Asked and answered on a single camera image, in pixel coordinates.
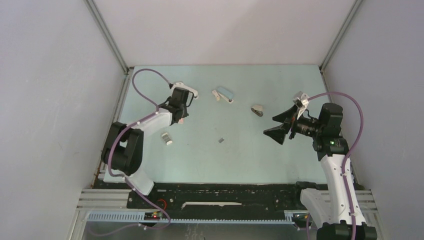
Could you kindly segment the beige stapler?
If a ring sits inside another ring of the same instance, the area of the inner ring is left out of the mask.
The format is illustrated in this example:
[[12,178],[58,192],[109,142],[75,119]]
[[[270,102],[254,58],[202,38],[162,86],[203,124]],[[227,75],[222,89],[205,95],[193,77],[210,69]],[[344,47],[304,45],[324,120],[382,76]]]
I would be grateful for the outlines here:
[[254,114],[256,114],[259,117],[262,117],[264,115],[262,105],[255,104],[250,109]]

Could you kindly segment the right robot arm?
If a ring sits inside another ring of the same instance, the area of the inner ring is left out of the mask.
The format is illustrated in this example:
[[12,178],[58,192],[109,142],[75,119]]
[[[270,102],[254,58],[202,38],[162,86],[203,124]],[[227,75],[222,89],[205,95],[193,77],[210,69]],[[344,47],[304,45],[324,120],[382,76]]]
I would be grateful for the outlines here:
[[301,107],[274,116],[280,125],[264,130],[264,134],[282,145],[285,137],[296,134],[312,138],[312,146],[324,171],[330,202],[325,202],[320,191],[305,188],[291,194],[291,204],[309,211],[317,226],[318,240],[376,240],[375,227],[369,226],[360,209],[356,194],[347,141],[341,137],[343,108],[334,103],[322,105],[318,118],[304,117]]

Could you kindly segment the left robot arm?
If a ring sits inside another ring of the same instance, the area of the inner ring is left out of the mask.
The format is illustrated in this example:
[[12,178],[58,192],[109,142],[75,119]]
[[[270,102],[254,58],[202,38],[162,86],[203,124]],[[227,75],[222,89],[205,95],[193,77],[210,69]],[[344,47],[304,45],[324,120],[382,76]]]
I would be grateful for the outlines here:
[[181,123],[189,115],[187,108],[193,99],[199,97],[198,91],[181,82],[175,83],[171,90],[165,102],[154,104],[151,114],[133,123],[112,123],[101,153],[108,174],[123,179],[139,193],[138,201],[145,208],[153,208],[158,202],[158,194],[152,191],[155,183],[141,167],[145,137]]

